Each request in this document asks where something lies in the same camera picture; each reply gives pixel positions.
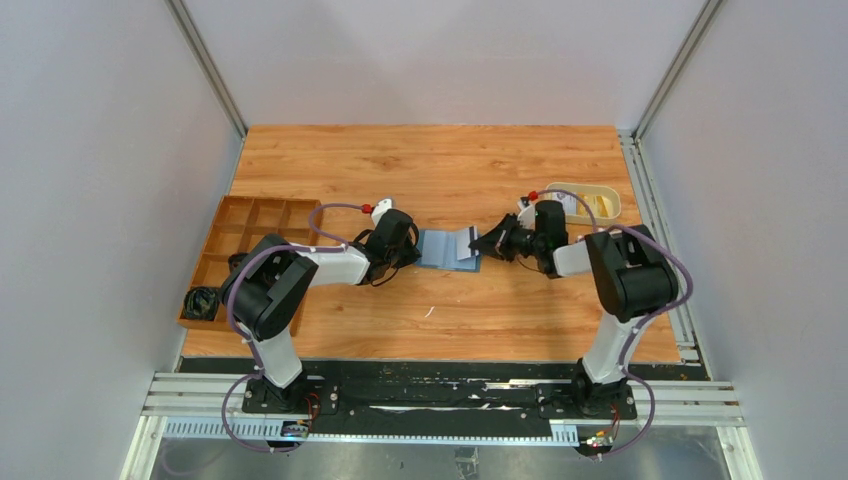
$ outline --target white wall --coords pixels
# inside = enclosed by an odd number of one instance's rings
[[[848,3],[730,1],[645,143],[767,479],[845,478]]]
[[[634,127],[703,0],[189,0],[249,124]]]
[[[162,1],[0,6],[0,477],[116,478],[240,147]]]

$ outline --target yellow object in bin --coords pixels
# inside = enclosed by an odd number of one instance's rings
[[[554,182],[548,185],[547,190],[567,190],[577,194],[586,201],[595,214],[598,225],[608,226],[615,223],[621,215],[621,197],[618,192],[610,187],[601,185],[586,185],[582,183]],[[546,193],[541,197],[544,200],[559,200],[565,208],[565,221],[578,225],[591,225],[586,207],[568,195],[557,193]]]

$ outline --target wood grain surface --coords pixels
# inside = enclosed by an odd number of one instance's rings
[[[419,228],[486,232],[516,211],[521,195],[556,181],[610,186],[621,196],[620,222],[640,222],[612,127],[254,126],[231,193],[355,204],[391,196]],[[323,228],[352,239],[369,222],[330,209]],[[588,231],[569,226],[571,241]],[[550,280],[484,258],[480,273],[410,266],[378,288],[312,289],[295,345],[302,357],[574,361],[591,346],[600,315],[591,275]],[[183,354],[248,350],[232,333],[190,331]],[[634,360],[679,359],[662,317]]]

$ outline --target wooden box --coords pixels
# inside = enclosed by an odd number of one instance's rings
[[[220,288],[230,274],[227,263],[230,255],[249,252],[269,233],[278,233],[293,243],[315,245],[318,234],[310,230],[308,218],[319,205],[321,202],[318,200],[223,197],[194,268],[189,290],[199,286]],[[315,225],[319,228],[322,218],[323,212],[315,217]],[[292,335],[297,334],[301,314],[302,311],[298,310],[292,319],[289,327]],[[186,328],[230,330],[226,307],[220,304],[214,320],[185,318],[180,305],[177,323]]]

